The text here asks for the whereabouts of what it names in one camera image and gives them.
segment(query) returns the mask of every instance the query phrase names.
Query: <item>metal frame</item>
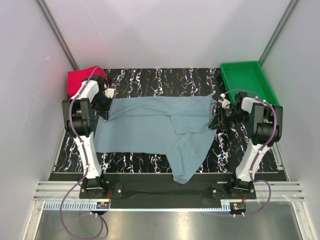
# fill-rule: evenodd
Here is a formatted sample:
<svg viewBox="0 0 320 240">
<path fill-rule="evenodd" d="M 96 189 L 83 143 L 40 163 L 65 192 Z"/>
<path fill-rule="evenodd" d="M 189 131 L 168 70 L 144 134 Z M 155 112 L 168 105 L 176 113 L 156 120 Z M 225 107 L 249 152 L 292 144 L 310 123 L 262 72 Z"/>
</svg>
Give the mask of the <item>metal frame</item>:
<svg viewBox="0 0 320 240">
<path fill-rule="evenodd" d="M 286 10 L 284 11 L 284 14 L 282 15 L 278 25 L 276 26 L 268 44 L 266 45 L 266 47 L 265 47 L 265 49 L 259 59 L 259 64 L 261 67 L 265 63 L 266 58 L 267 58 L 270 50 L 272 49 L 273 45 L 275 44 L 277 38 L 279 37 L 281 31 L 283 30 L 286 22 L 288 21 L 289 17 L 291 16 L 293 11 L 295 10 L 299 1 L 300 0 L 291 0 L 290 3 L 288 4 Z"/>
<path fill-rule="evenodd" d="M 38 184 L 34 202 L 33 211 L 29 219 L 29 223 L 24 235 L 24 240 L 34 240 L 38 226 L 40 223 L 41 215 L 45 209 L 46 202 L 52 200 L 61 201 L 67 191 L 75 184 L 75 181 L 41 181 Z M 296 181 L 277 181 L 269 182 L 271 184 L 271 201 L 273 202 L 291 202 L 301 235 L 304 240 L 317 240 L 316 232 L 310 215 L 308 213 L 306 203 L 301 192 L 301 188 Z M 265 202 L 268 197 L 268 187 L 264 183 L 255 184 L 257 199 L 249 200 L 248 202 Z M 80 186 L 77 186 L 68 196 L 67 201 L 74 202 L 88 202 L 87 199 L 79 199 Z M 103 201 L 103 199 L 91 199 L 89 202 Z M 215 212 L 227 212 L 229 202 L 235 202 L 234 199 L 225 199 L 221 201 L 224 206 L 219 209 L 209 209 Z M 176 212 L 178 209 L 165 209 L 165 211 Z M 113 209 L 113 211 L 163 211 L 163 209 Z M 192 209 L 193 212 L 203 212 L 205 209 Z"/>
<path fill-rule="evenodd" d="M 46 1 L 45 0 L 35 0 L 35 1 L 38 3 L 43 15 L 45 16 L 50 28 L 52 29 L 56 39 L 58 40 L 58 42 L 61 46 L 61 49 L 63 50 L 66 58 L 68 59 L 70 65 L 72 66 L 73 70 L 79 70 L 79 66 L 78 66 L 75 58 L 73 57 L 64 37 L 62 36 L 62 34 L 58 28 L 58 25 L 50 12 L 48 5 L 46 4 Z"/>
</svg>

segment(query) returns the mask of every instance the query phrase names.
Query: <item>cable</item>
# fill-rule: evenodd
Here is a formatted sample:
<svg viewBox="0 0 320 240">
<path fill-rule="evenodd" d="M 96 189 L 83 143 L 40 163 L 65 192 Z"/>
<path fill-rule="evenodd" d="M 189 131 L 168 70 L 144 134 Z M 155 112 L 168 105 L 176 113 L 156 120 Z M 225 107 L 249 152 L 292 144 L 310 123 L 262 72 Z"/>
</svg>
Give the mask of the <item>cable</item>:
<svg viewBox="0 0 320 240">
<path fill-rule="evenodd" d="M 224 93 L 224 95 L 227 95 L 228 93 L 233 93 L 233 92 L 243 92 L 243 93 L 255 95 L 255 96 L 257 96 L 258 98 L 260 98 L 260 96 L 259 96 L 258 94 L 256 94 L 255 92 L 253 92 L 253 91 L 247 91 L 247 90 L 242 90 L 242 89 L 229 90 L 229 91 L 226 91 L 226 92 Z"/>
<path fill-rule="evenodd" d="M 70 188 L 70 190 L 65 194 L 65 196 L 63 197 L 62 201 L 61 201 L 61 204 L 60 204 L 60 208 L 59 208 L 59 214 L 60 214 L 60 221 L 61 221 L 61 224 L 64 228 L 64 230 L 72 237 L 76 238 L 76 239 L 79 239 L 79 240 L 94 240 L 96 238 L 98 238 L 100 236 L 100 234 L 102 233 L 102 230 L 104 228 L 104 224 L 105 224 L 105 227 L 106 229 L 108 229 L 108 226 L 107 226 L 107 223 L 105 222 L 105 220 L 98 214 L 95 214 L 96 217 L 99 217 L 100 221 L 101 221 L 101 228 L 100 228 L 100 231 L 98 232 L 97 235 L 93 236 L 93 237 L 89 237 L 89 238 L 84 238 L 84 237 L 80 237 L 80 236 L 77 236 L 77 235 L 74 235 L 72 232 L 69 231 L 68 227 L 66 226 L 65 222 L 64 222 L 64 219 L 62 217 L 62 207 L 64 205 L 64 202 L 67 198 L 67 196 L 71 193 L 71 191 L 73 189 L 75 189 L 76 186 L 78 186 L 87 176 L 88 174 L 88 171 L 89 171 L 89 161 L 88 161 L 88 155 L 87 155 L 87 152 L 86 152 L 86 148 L 84 146 L 84 141 L 82 140 L 82 138 L 79 136 L 79 134 L 77 133 L 76 129 L 75 129 L 75 126 L 73 124 L 73 121 L 72 121 L 72 107 L 75 103 L 75 101 L 79 98 L 79 96 L 82 94 L 82 92 L 85 90 L 88 82 L 90 81 L 90 79 L 92 78 L 92 76 L 94 75 L 95 71 L 97 69 L 101 69 L 103 71 L 103 74 L 104 74 L 104 78 L 106 78 L 106 74 L 104 72 L 104 70 L 98 66 L 96 66 L 90 76 L 88 77 L 87 81 L 85 82 L 84 86 L 80 89 L 79 93 L 77 96 L 74 97 L 74 99 L 72 99 L 71 103 L 70 103 L 70 107 L 69 107 L 69 120 L 70 120 L 70 126 L 71 126 L 71 129 L 72 129 L 72 132 L 74 133 L 74 135 L 80 140 L 80 144 L 82 146 L 82 150 L 83 150 L 83 153 L 84 153 L 84 158 L 85 158 L 85 164 L 87 166 L 86 170 L 85 170 L 85 173 L 83 175 L 83 177 L 73 186 Z"/>
</svg>

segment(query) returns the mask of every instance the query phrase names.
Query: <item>gray cloth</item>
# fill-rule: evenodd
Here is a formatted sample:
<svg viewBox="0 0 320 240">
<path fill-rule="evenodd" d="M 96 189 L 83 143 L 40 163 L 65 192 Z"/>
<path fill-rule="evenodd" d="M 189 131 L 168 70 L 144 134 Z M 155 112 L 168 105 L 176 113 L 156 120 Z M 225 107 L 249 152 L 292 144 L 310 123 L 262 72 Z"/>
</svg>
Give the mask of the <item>gray cloth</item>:
<svg viewBox="0 0 320 240">
<path fill-rule="evenodd" d="M 109 120 L 99 118 L 99 153 L 165 154 L 173 180 L 185 184 L 205 160 L 216 131 L 208 128 L 211 96 L 113 99 Z"/>
</svg>

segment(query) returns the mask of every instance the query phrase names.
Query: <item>white robotic arm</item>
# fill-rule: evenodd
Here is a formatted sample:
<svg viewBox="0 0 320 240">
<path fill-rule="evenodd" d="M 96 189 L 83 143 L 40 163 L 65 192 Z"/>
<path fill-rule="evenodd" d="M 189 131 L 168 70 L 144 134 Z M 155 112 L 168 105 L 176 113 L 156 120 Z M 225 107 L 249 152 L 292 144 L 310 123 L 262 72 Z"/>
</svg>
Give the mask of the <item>white robotic arm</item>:
<svg viewBox="0 0 320 240">
<path fill-rule="evenodd" d="M 248 94 L 243 92 L 235 95 L 234 105 L 231 105 L 231 102 L 225 99 L 224 94 L 221 95 L 218 104 L 220 106 L 217 108 L 216 115 L 209 126 L 211 129 L 226 128 L 231 121 L 250 115 L 247 127 L 249 143 L 240 165 L 235 169 L 227 184 L 229 195 L 247 194 L 254 187 L 252 179 L 255 178 L 255 173 L 265 153 L 281 138 L 283 108 L 278 105 L 273 106 L 276 112 L 276 131 L 272 140 L 262 149 L 262 146 L 273 135 L 274 116 L 271 109 L 255 98 L 248 97 Z"/>
<path fill-rule="evenodd" d="M 85 173 L 88 169 L 85 179 L 82 182 L 81 191 L 88 193 L 88 197 L 86 198 L 90 198 L 90 195 L 102 197 L 107 192 L 107 185 L 103 177 L 101 165 L 98 162 L 94 145 L 96 124 L 93 107 L 101 117 L 107 120 L 115 89 L 107 88 L 107 81 L 100 75 L 93 76 L 87 83 L 86 81 L 87 79 L 85 78 L 82 81 L 79 91 L 71 99 L 62 101 L 64 127 L 73 137 L 77 145 L 83 172 Z M 75 131 L 81 137 L 82 142 L 72 131 L 69 119 L 70 104 L 75 96 L 78 97 L 72 106 L 72 124 Z M 96 103 L 92 106 L 91 102 L 93 100 L 95 100 Z"/>
</svg>

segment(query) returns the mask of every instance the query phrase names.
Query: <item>purple cable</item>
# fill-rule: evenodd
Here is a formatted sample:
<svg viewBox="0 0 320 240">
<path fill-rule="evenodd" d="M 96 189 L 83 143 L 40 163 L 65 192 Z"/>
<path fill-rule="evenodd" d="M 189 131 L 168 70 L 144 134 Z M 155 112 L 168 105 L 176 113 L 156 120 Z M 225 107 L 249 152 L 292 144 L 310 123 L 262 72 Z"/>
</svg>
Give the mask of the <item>purple cable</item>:
<svg viewBox="0 0 320 240">
<path fill-rule="evenodd" d="M 271 199 L 271 186 L 270 186 L 270 184 L 266 180 L 257 180 L 257 181 L 255 181 L 254 177 L 253 177 L 253 174 L 252 174 L 252 171 L 253 171 L 254 165 L 255 165 L 255 163 L 256 163 L 259 155 L 260 155 L 260 151 L 262 151 L 272 141 L 272 139 L 274 138 L 274 136 L 276 134 L 276 130 L 277 130 L 277 114 L 276 114 L 276 111 L 275 111 L 274 107 L 270 103 L 268 103 L 266 101 L 263 101 L 262 99 L 260 99 L 260 96 L 258 94 L 254 93 L 252 91 L 246 91 L 246 90 L 242 90 L 242 89 L 234 89 L 234 90 L 226 91 L 224 93 L 224 95 L 227 95 L 228 93 L 231 93 L 231 92 L 244 92 L 244 93 L 255 95 L 256 97 L 254 99 L 259 101 L 260 103 L 263 103 L 263 104 L 267 105 L 271 109 L 271 111 L 273 113 L 273 130 L 272 130 L 272 134 L 269 137 L 269 139 L 265 142 L 265 144 L 262 145 L 262 147 L 259 149 L 257 154 L 254 156 L 253 162 L 252 162 L 252 164 L 250 166 L 250 178 L 251 178 L 251 181 L 254 184 L 255 183 L 261 183 L 261 182 L 265 183 L 268 186 L 268 190 L 269 190 L 268 199 L 266 200 L 265 205 L 262 208 L 260 208 L 258 211 L 245 214 L 245 216 L 254 216 L 256 214 L 261 213 L 268 206 L 268 204 L 270 202 L 270 199 Z"/>
<path fill-rule="evenodd" d="M 60 205 L 60 208 L 59 208 L 59 213 L 60 213 L 60 221 L 61 221 L 61 224 L 64 228 L 64 230 L 72 237 L 76 238 L 76 239 L 79 239 L 79 240 L 94 240 L 96 238 L 98 238 L 100 236 L 100 234 L 102 233 L 102 230 L 104 228 L 104 223 L 106 224 L 105 220 L 100 216 L 100 215 L 96 215 L 99 217 L 100 221 L 101 221 L 101 229 L 100 231 L 98 232 L 97 235 L 93 236 L 93 237 L 90 237 L 90 238 L 84 238 L 84 237 L 80 237 L 80 236 L 77 236 L 77 235 L 74 235 L 72 232 L 69 231 L 69 229 L 67 228 L 65 222 L 64 222 L 64 219 L 62 217 L 62 207 L 64 205 L 64 202 L 67 198 L 67 196 L 71 193 L 71 191 L 73 189 L 75 189 L 76 186 L 78 186 L 87 176 L 88 174 L 88 171 L 89 171 L 89 161 L 88 161 L 88 155 L 87 155 L 87 152 L 86 152 L 86 148 L 84 146 L 84 141 L 82 140 L 82 138 L 79 136 L 79 134 L 77 133 L 75 127 L 74 127 L 74 124 L 72 122 L 72 106 L 74 105 L 75 101 L 78 99 L 78 97 L 82 94 L 82 92 L 85 90 L 88 82 L 90 81 L 90 79 L 92 78 L 92 76 L 94 75 L 95 71 L 97 69 L 101 69 L 103 72 L 104 70 L 100 67 L 95 67 L 90 76 L 88 77 L 87 81 L 85 82 L 85 85 L 80 89 L 80 92 L 77 96 L 74 97 L 74 99 L 72 99 L 71 103 L 70 103 L 70 107 L 69 107 L 69 120 L 70 120 L 70 126 L 71 126 L 71 129 L 74 133 L 74 135 L 80 140 L 80 143 L 81 143 L 81 146 L 82 146 L 82 149 L 83 149 L 83 153 L 84 153 L 84 158 L 85 158 L 85 165 L 87 166 L 86 170 L 85 170 L 85 173 L 83 175 L 83 177 L 73 186 L 70 188 L 70 190 L 65 194 L 65 196 L 63 197 L 62 201 L 61 201 L 61 205 Z"/>
</svg>

